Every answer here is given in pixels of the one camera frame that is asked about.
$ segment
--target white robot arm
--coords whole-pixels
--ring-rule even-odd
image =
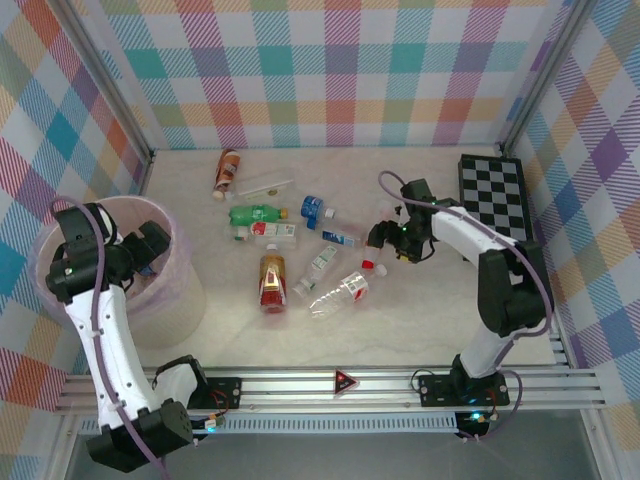
[[[147,222],[139,227],[142,237],[131,233],[122,238],[100,205],[83,208],[84,213],[77,207],[55,213],[66,242],[56,251],[46,282],[80,336],[95,385],[101,435],[87,442],[89,454],[98,463],[130,472],[150,460],[160,463],[158,458],[192,442],[186,407],[194,392],[208,394],[207,379],[187,356],[160,367],[150,385],[129,330],[123,283],[168,250],[169,236]],[[98,248],[85,214],[96,221],[104,240],[95,318]]]
[[[449,207],[451,210],[468,215],[464,207]],[[480,255],[490,250],[502,251],[506,247],[496,242],[494,238],[473,228],[469,223],[461,218],[446,212],[439,212],[432,217],[433,235],[438,240],[451,245],[465,259],[471,262],[476,268],[479,267]],[[496,233],[496,237],[501,237],[511,245],[516,245],[517,240]],[[470,378],[483,378],[493,375],[505,348],[513,343],[514,337],[529,330],[520,328],[513,330],[508,335],[500,336],[487,328],[485,324],[480,325],[471,343],[460,354],[460,361],[465,372]]]
[[[78,294],[65,306],[65,310],[78,331],[91,370],[98,400],[98,424],[100,427],[108,425],[111,430],[115,430],[123,422],[109,400],[98,372],[90,321],[92,297],[93,290]],[[119,286],[109,285],[108,290],[100,294],[98,316],[100,330],[104,332],[101,341],[107,375],[127,417],[136,420],[138,412],[156,411],[167,399],[186,406],[198,386],[191,366],[180,364],[162,372],[156,379],[155,390],[152,389],[131,338],[125,303],[124,290]]]
[[[384,185],[383,188],[405,201],[409,220],[403,225],[387,220],[373,227],[367,240],[368,252],[365,251],[363,267],[365,263],[373,264],[376,251],[385,242],[395,247],[398,258],[411,263],[430,258],[434,241],[451,245],[471,262],[478,269],[478,311],[483,323],[471,343],[454,359],[448,385],[455,392],[448,393],[457,397],[452,399],[455,404],[468,404],[479,400],[487,389],[502,392],[500,387],[504,385],[504,378],[498,372],[500,363],[513,346],[514,339],[537,331],[546,316],[541,292],[512,250],[517,250],[530,264],[550,299],[551,288],[540,246],[532,241],[518,242],[485,229],[491,233],[488,236],[462,218],[469,214],[455,200],[436,200],[425,180],[403,184],[402,197],[395,196]],[[432,253],[423,256],[427,242]]]

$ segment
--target white bottle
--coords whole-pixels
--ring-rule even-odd
[[[355,224],[341,222],[339,220],[327,220],[323,222],[320,233],[323,240],[345,245],[347,247],[360,248],[362,246],[363,231]]]
[[[283,248],[295,248],[297,230],[297,226],[291,223],[254,222],[248,227],[227,225],[225,236],[239,242],[253,240],[260,246],[273,243]]]
[[[309,292],[313,290],[318,282],[320,282],[336,265],[338,249],[334,246],[328,245],[320,254],[313,259],[304,276],[300,279],[298,284],[293,287],[293,291],[300,295],[300,298],[305,298],[309,295]]]
[[[384,265],[376,265],[374,273],[375,275],[365,276],[356,270],[348,277],[343,278],[336,288],[317,298],[309,306],[311,316],[326,318],[364,298],[369,293],[371,282],[379,277],[384,277],[387,274],[387,269]]]

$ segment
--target plastic bottle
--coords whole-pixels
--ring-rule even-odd
[[[239,242],[253,241],[256,245],[261,246],[274,243],[283,248],[295,248],[297,232],[297,225],[269,222],[255,222],[248,227],[228,225],[225,229],[227,237]]]
[[[231,225],[248,227],[254,222],[276,222],[288,218],[286,208],[277,209],[270,205],[239,205],[229,210]]]
[[[229,190],[233,177],[238,171],[240,155],[232,149],[224,149],[218,160],[216,169],[216,181],[213,187],[213,198],[221,202],[225,199],[225,193]]]
[[[322,238],[329,242],[359,248],[362,246],[362,229],[339,220],[327,220],[321,229]]]
[[[260,260],[260,310],[280,313],[287,306],[287,282],[284,258],[278,255],[278,246],[267,245],[267,253]]]
[[[378,222],[388,222],[390,220],[396,219],[397,217],[398,217],[398,214],[396,213],[396,209],[393,207],[391,202],[389,202],[388,200],[381,200],[378,202],[378,214],[377,214]],[[378,260],[378,257],[380,256],[380,251],[381,251],[381,248],[374,247],[369,244],[371,240],[371,236],[372,235],[375,236],[376,234],[375,229],[377,227],[378,227],[377,224],[374,225],[371,232],[369,232],[369,239],[367,239],[367,241],[364,244],[364,251],[362,255],[362,268],[369,271],[373,270],[373,267],[375,267],[376,261]]]
[[[309,267],[307,267],[306,273],[298,284],[293,287],[293,291],[300,295],[300,298],[305,298],[309,295],[309,292],[311,292],[318,282],[327,275],[329,270],[336,265],[337,257],[338,249],[334,246],[327,245],[327,247],[313,259]]]
[[[238,180],[225,193],[227,200],[237,199],[246,204],[282,201],[294,189],[293,169],[283,168],[257,177]]]
[[[311,316],[326,318],[364,298],[369,293],[370,283],[378,277],[384,277],[387,269],[384,265],[376,265],[374,273],[375,275],[365,275],[356,270],[343,278],[336,288],[317,298],[309,306]]]
[[[312,195],[307,195],[300,208],[300,215],[307,219],[307,228],[315,230],[321,226],[326,219],[334,218],[336,210],[326,207],[324,200]]]

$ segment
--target chessboard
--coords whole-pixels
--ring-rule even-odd
[[[472,216],[502,235],[533,239],[519,159],[462,155],[458,175],[460,203]]]

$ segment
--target white floor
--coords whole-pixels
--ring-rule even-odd
[[[407,181],[426,178],[437,197],[457,198],[460,155],[493,155],[493,149],[317,148],[241,153],[238,178],[293,167],[300,190],[324,198],[338,209],[338,215],[360,220],[368,231],[372,220],[358,215],[372,212],[372,205],[388,197],[377,183],[380,170],[392,169]],[[171,151],[156,158],[147,195],[172,210],[190,235],[207,309],[199,328],[181,344],[140,350],[144,365],[161,365],[188,353],[207,367],[449,365],[469,343],[480,323],[476,270],[442,243],[436,244],[431,260],[419,265],[396,260],[393,248],[387,246],[381,261],[389,275],[374,285],[369,298],[334,317],[311,319],[307,305],[293,304],[293,292],[286,314],[260,313],[258,263],[263,251],[223,236],[229,205],[211,196],[218,155],[217,151]],[[323,244],[317,234],[305,231],[298,248],[285,253],[290,287]],[[358,251],[342,253],[344,262],[329,284],[361,262]],[[505,363],[554,363],[547,337],[522,341]]]

